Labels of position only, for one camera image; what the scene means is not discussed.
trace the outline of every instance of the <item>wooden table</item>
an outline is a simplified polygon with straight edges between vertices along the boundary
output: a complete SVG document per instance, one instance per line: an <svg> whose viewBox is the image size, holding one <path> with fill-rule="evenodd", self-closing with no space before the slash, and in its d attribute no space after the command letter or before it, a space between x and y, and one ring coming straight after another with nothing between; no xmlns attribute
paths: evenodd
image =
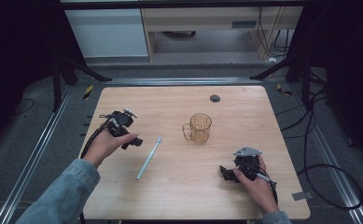
<svg viewBox="0 0 363 224"><path fill-rule="evenodd" d="M220 96L218 103L210 96ZM310 210L300 192L294 166L260 86L122 87L103 90L87 136L105 120L99 115L130 108L137 114L129 132L142 146L118 149L99 167L101 181L84 208L86 219L258 219L258 208L241 184L225 181L219 165L234 167L232 153L243 146L263 151L267 172L278 183L279 206L290 218ZM205 113L213 121L210 138L186 140L182 124ZM136 176L162 142L140 180Z"/></svg>

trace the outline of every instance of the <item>finger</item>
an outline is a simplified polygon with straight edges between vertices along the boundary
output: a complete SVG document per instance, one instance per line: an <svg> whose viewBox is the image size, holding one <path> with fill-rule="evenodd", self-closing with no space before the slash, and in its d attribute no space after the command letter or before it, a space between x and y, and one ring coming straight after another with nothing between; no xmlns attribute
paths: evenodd
<svg viewBox="0 0 363 224"><path fill-rule="evenodd" d="M236 175L236 178L238 180L240 180L240 182L242 182L243 185L245 186L249 186L251 184L251 180L249 180L244 174L243 172L241 172L239 169L237 168L233 168L233 172L234 175Z"/></svg>

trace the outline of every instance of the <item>white cabinet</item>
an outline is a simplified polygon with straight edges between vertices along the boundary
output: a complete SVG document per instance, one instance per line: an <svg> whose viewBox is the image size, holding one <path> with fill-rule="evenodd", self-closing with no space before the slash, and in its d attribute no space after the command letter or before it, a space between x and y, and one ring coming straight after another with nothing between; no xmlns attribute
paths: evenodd
<svg viewBox="0 0 363 224"><path fill-rule="evenodd" d="M65 13L87 63L119 57L148 57L140 9L66 10Z"/></svg>

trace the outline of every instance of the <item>light blue jacket sleeve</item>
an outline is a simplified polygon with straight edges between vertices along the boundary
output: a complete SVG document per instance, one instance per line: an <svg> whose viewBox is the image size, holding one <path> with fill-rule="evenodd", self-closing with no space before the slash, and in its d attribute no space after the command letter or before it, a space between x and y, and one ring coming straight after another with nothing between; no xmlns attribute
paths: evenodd
<svg viewBox="0 0 363 224"><path fill-rule="evenodd" d="M91 163L74 160L17 223L75 223L99 180Z"/></svg>
<svg viewBox="0 0 363 224"><path fill-rule="evenodd" d="M264 224L291 224L288 216L283 211L271 212L263 215Z"/></svg>

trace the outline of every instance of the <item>person's right hand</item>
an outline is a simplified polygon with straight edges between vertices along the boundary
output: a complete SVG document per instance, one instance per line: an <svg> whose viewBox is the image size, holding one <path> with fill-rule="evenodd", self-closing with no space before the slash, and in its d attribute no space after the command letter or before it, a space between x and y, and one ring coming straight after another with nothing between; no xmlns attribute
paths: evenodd
<svg viewBox="0 0 363 224"><path fill-rule="evenodd" d="M264 171L266 171L266 165L265 162L263 162L262 157L259 156L258 159L259 166ZM268 182L259 177L257 177L254 181L251 181L245 177L245 175L238 168L234 168L233 172L244 185L245 189L247 190L248 194L250 194L254 202L259 206L259 210L262 215L280 210L272 195L272 191Z"/></svg>
<svg viewBox="0 0 363 224"><path fill-rule="evenodd" d="M118 147L131 142L137 136L138 133L128 133L120 137L114 137L107 128L104 128L93 140L83 159L98 168L103 160L114 153Z"/></svg>

